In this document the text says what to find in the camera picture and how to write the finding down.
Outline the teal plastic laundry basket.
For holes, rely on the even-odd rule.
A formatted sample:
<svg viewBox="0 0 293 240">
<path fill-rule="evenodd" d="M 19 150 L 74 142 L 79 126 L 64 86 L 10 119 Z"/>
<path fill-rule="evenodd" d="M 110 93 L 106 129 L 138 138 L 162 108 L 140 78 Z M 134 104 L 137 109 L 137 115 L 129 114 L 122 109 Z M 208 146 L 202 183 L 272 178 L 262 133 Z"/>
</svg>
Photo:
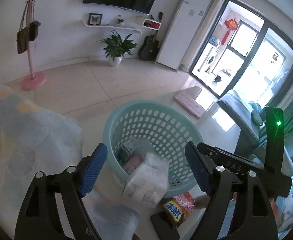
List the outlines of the teal plastic laundry basket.
<svg viewBox="0 0 293 240">
<path fill-rule="evenodd" d="M 149 140 L 154 152 L 168 159 L 167 197 L 190 191 L 197 184 L 186 160 L 185 146 L 189 141 L 197 145 L 203 139 L 187 116 L 151 100 L 131 101 L 111 113 L 104 127 L 103 143 L 107 146 L 107 162 L 121 186 L 129 175 L 118 162 L 118 151 L 132 137 Z"/>
</svg>

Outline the green potted plant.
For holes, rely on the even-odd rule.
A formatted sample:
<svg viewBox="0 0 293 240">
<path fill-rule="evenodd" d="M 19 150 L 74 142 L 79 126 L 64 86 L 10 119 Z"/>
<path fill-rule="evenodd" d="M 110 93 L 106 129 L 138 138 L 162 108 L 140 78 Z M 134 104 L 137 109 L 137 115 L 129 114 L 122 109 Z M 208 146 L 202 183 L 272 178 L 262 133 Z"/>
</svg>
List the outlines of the green potted plant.
<svg viewBox="0 0 293 240">
<path fill-rule="evenodd" d="M 105 45 L 104 54 L 112 67 L 119 66 L 125 55 L 132 56 L 132 50 L 137 44 L 131 38 L 133 33 L 122 38 L 115 30 L 111 31 L 108 38 L 103 38 L 101 42 Z"/>
</svg>

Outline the red chinese knot decoration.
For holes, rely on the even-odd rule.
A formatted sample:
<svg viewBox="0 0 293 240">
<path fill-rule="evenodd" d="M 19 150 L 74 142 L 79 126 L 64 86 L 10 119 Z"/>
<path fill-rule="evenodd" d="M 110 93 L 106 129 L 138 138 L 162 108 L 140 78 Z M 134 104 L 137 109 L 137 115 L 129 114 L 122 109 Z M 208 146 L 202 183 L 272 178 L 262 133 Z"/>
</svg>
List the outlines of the red chinese knot decoration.
<svg viewBox="0 0 293 240">
<path fill-rule="evenodd" d="M 237 30 L 238 25 L 239 25 L 238 22 L 236 21 L 236 18 L 234 18 L 234 19 L 231 18 L 229 20 L 226 20 L 224 22 L 224 24 L 227 26 L 227 32 L 225 33 L 225 35 L 224 35 L 224 37 L 223 37 L 223 39 L 221 41 L 222 45 L 224 45 L 226 43 L 226 41 L 227 41 L 227 39 L 228 39 L 228 37 L 230 35 L 230 32 Z"/>
</svg>

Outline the yellow snack wrapper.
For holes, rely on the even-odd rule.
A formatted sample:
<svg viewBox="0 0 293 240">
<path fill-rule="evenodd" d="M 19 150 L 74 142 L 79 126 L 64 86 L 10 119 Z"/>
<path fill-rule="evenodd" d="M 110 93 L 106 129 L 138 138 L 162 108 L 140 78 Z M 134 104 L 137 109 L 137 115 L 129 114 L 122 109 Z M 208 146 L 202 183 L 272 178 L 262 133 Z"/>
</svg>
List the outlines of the yellow snack wrapper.
<svg viewBox="0 0 293 240">
<path fill-rule="evenodd" d="M 189 192 L 167 198 L 161 204 L 174 227 L 179 227 L 195 210 L 195 200 Z"/>
</svg>

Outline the brown tote bag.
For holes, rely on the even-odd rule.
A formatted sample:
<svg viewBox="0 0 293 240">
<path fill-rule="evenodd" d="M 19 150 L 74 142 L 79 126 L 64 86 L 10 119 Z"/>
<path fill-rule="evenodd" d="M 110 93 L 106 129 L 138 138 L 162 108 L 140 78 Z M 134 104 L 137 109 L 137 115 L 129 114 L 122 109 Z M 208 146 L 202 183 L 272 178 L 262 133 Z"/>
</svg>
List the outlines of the brown tote bag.
<svg viewBox="0 0 293 240">
<path fill-rule="evenodd" d="M 29 5 L 29 1 L 26 1 L 21 22 L 19 25 L 19 31 L 17 32 L 16 44 L 17 44 L 18 54 L 22 54 L 28 49 L 28 42 L 29 42 L 29 28 L 27 23 L 28 5 Z"/>
</svg>

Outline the pink yogurt drink bottle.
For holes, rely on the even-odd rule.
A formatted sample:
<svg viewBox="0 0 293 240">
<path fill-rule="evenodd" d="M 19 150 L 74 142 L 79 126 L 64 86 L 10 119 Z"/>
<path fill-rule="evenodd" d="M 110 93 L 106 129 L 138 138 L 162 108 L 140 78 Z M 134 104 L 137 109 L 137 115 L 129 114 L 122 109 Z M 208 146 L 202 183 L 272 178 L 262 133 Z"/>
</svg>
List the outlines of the pink yogurt drink bottle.
<svg viewBox="0 0 293 240">
<path fill-rule="evenodd" d="M 144 161 L 144 156 L 140 154 L 133 154 L 131 158 L 123 166 L 123 170 L 127 174 L 132 174 L 132 172 L 139 167 L 139 165 Z"/>
</svg>

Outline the pink coat rack stand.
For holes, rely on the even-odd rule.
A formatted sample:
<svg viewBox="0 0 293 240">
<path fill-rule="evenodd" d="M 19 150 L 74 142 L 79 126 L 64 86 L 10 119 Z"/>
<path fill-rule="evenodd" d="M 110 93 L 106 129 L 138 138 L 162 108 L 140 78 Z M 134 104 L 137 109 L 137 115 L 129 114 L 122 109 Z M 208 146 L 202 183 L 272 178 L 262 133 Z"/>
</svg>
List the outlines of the pink coat rack stand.
<svg viewBox="0 0 293 240">
<path fill-rule="evenodd" d="M 27 12 L 27 23 L 28 23 L 28 28 L 31 23 L 31 5 L 29 1 L 28 5 L 28 12 Z M 42 86 L 47 79 L 47 76 L 44 72 L 36 72 L 34 69 L 34 64 L 33 64 L 33 56 L 35 52 L 35 41 L 33 42 L 28 42 L 28 49 L 27 49 L 27 56 L 28 56 L 28 64 L 29 64 L 29 70 L 30 74 L 26 77 L 23 78 L 21 86 L 23 90 L 29 91 L 29 90 L 35 90 L 36 88 Z"/>
</svg>

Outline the white washing machine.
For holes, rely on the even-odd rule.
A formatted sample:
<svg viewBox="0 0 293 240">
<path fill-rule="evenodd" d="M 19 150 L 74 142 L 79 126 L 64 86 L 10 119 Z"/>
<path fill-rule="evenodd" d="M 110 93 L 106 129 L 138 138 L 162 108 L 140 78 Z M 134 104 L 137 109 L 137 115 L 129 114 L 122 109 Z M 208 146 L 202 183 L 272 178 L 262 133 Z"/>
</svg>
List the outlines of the white washing machine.
<svg viewBox="0 0 293 240">
<path fill-rule="evenodd" d="M 217 57 L 217 54 L 219 52 L 219 48 L 217 48 L 216 46 L 214 46 L 210 43 L 206 46 L 206 49 L 207 48 L 208 48 L 208 53 L 205 56 L 203 64 L 198 69 L 199 72 L 208 72 L 210 70 L 212 64 L 214 63 L 214 61 Z"/>
</svg>

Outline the small flower figurine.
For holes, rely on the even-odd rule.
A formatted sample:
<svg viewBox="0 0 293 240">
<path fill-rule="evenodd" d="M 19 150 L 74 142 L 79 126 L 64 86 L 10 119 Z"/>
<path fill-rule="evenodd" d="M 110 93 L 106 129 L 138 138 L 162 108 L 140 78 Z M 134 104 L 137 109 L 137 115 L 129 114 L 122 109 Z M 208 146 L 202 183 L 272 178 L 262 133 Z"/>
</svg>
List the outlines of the small flower figurine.
<svg viewBox="0 0 293 240">
<path fill-rule="evenodd" d="M 118 15 L 117 27 L 122 28 L 123 26 L 124 26 L 124 19 L 122 18 L 121 15 Z"/>
</svg>

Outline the white red wall cube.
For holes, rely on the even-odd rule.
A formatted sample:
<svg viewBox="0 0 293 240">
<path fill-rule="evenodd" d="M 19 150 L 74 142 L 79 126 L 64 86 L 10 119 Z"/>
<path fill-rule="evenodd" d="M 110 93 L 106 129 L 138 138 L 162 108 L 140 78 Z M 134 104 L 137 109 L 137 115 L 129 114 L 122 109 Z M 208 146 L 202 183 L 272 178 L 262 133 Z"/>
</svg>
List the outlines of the white red wall cube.
<svg viewBox="0 0 293 240">
<path fill-rule="evenodd" d="M 161 27 L 161 22 L 157 22 L 157 21 L 150 20 L 150 19 L 145 19 L 142 26 L 145 28 L 148 28 L 148 29 L 158 31 Z"/>
</svg>

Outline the grey sofa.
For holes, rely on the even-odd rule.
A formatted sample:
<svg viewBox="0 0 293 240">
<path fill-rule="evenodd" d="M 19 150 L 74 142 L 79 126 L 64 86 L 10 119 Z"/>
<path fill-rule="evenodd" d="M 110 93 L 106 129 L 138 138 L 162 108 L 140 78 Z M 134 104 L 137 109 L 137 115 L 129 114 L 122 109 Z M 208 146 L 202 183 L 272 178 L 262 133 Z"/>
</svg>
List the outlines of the grey sofa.
<svg viewBox="0 0 293 240">
<path fill-rule="evenodd" d="M 248 157 L 258 147 L 259 133 L 262 129 L 262 126 L 257 126 L 251 118 L 253 108 L 232 89 L 217 103 L 240 128 L 240 136 L 234 153 Z"/>
</svg>

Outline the white curved wall shelf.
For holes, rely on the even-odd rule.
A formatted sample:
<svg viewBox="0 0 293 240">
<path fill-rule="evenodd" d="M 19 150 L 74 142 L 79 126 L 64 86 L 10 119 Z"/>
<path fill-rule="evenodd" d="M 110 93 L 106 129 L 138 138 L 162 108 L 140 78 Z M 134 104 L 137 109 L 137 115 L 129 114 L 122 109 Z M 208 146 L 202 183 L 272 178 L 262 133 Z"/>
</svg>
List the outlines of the white curved wall shelf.
<svg viewBox="0 0 293 240">
<path fill-rule="evenodd" d="M 143 32 L 139 29 L 135 29 L 135 28 L 127 28 L 127 27 L 118 27 L 118 26 L 113 26 L 113 25 L 88 25 L 87 22 L 85 20 L 83 20 L 83 23 L 85 26 L 89 27 L 89 28 L 108 28 L 108 29 L 119 29 L 119 30 L 127 30 L 127 31 L 133 31 L 134 33 L 137 33 L 139 35 L 143 35 Z"/>
</svg>

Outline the white tall cabinet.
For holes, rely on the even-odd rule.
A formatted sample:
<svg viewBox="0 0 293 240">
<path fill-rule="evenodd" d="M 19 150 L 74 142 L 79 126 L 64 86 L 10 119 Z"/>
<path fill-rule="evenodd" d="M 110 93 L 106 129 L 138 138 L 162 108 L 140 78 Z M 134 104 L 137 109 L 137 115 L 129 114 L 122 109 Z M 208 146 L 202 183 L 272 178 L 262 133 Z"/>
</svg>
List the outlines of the white tall cabinet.
<svg viewBox="0 0 293 240">
<path fill-rule="evenodd" d="M 178 70 L 211 0 L 181 0 L 156 62 Z"/>
</svg>

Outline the black small bag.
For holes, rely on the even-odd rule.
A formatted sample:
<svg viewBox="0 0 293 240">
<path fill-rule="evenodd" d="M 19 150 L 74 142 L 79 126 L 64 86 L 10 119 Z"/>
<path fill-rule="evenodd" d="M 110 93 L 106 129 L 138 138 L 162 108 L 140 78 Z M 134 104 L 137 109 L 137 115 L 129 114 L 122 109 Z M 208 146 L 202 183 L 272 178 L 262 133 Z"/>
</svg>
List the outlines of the black small bag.
<svg viewBox="0 0 293 240">
<path fill-rule="evenodd" d="M 35 20 L 35 1 L 31 0 L 31 23 L 29 25 L 29 41 L 33 42 L 38 36 L 38 29 L 42 25 L 39 21 Z"/>
</svg>

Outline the pink folded mat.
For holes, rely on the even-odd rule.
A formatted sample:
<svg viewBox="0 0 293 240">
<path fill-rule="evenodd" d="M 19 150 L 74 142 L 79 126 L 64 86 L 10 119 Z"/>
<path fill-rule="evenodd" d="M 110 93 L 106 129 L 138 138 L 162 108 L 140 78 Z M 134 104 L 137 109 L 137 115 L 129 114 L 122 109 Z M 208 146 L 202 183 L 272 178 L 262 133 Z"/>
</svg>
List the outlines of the pink folded mat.
<svg viewBox="0 0 293 240">
<path fill-rule="evenodd" d="M 196 101 L 201 92 L 202 88 L 198 86 L 182 89 L 175 94 L 174 100 L 193 116 L 200 118 L 206 112 Z"/>
</svg>

